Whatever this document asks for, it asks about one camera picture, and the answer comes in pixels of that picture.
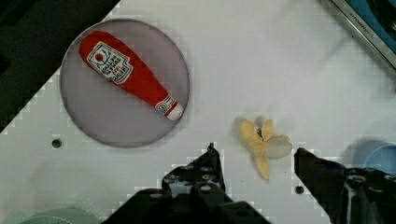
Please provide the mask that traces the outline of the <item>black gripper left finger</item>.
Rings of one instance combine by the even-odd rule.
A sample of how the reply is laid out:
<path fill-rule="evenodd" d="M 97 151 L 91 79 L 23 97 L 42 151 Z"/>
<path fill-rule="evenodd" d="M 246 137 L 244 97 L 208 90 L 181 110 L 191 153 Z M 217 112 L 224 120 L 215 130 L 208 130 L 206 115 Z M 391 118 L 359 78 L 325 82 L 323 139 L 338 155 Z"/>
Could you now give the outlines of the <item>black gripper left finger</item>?
<path fill-rule="evenodd" d="M 271 224 L 225 192 L 219 152 L 210 144 L 191 163 L 165 175 L 158 189 L 142 189 L 102 224 Z"/>

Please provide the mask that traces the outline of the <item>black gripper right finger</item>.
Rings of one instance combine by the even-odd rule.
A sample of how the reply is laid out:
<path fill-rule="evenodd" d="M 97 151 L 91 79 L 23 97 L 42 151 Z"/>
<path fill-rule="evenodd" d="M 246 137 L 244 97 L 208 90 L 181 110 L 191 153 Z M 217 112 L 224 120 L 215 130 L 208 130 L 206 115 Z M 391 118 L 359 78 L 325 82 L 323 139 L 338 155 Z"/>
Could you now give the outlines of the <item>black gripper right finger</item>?
<path fill-rule="evenodd" d="M 332 224 L 396 224 L 394 175 L 374 168 L 347 168 L 302 147 L 293 158 L 294 173 Z"/>

